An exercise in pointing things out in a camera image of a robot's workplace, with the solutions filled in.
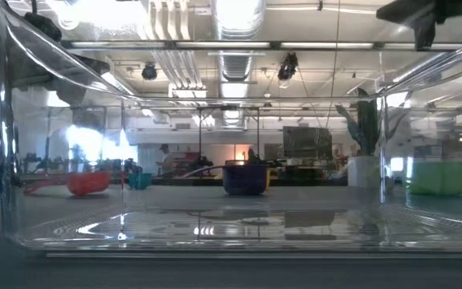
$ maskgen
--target person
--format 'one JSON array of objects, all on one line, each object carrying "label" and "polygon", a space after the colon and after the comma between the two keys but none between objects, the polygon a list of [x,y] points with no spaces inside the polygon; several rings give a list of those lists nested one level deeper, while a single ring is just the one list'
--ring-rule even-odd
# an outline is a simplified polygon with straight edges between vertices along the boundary
[{"label": "person", "polygon": [[160,146],[160,151],[164,154],[164,157],[161,159],[161,161],[157,161],[156,164],[161,167],[161,174],[168,176],[172,174],[174,169],[173,158],[170,150],[168,149],[168,144],[162,144]]}]

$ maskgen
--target security camera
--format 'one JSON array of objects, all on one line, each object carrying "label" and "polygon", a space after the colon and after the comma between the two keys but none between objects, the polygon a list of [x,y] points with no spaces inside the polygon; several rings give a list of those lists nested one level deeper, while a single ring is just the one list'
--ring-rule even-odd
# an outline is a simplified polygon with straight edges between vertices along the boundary
[{"label": "security camera", "polygon": [[158,76],[154,63],[146,63],[145,68],[142,70],[142,77],[146,80],[154,80]]}]

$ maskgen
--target green container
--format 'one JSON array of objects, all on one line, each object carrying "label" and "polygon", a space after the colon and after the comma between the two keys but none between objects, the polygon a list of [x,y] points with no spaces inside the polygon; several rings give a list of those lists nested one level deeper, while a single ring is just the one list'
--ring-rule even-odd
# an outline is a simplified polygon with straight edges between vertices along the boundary
[{"label": "green container", "polygon": [[417,161],[405,180],[409,193],[453,196],[462,194],[462,161]]}]

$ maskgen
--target gray tabletop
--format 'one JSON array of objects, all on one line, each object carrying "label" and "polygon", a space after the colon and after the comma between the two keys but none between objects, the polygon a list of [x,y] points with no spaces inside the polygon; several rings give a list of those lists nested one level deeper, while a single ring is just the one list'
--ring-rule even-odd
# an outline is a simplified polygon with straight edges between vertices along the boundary
[{"label": "gray tabletop", "polygon": [[0,288],[458,288],[462,259],[44,258],[0,230]]}]

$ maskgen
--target potted plant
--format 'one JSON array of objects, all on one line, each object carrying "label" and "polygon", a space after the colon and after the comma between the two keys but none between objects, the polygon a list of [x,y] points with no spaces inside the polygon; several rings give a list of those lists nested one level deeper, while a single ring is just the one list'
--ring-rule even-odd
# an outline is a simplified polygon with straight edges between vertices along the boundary
[{"label": "potted plant", "polygon": [[[357,89],[359,98],[368,94],[361,88]],[[342,105],[335,105],[336,111],[346,118],[347,128],[352,138],[358,142],[358,156],[349,157],[347,164],[348,183],[351,186],[363,188],[379,188],[380,171],[379,156],[375,156],[375,147],[381,136],[381,111],[377,109],[376,100],[360,100],[356,104],[358,118],[354,120]],[[390,140],[407,112],[395,122],[392,130],[385,132],[386,140]]]}]

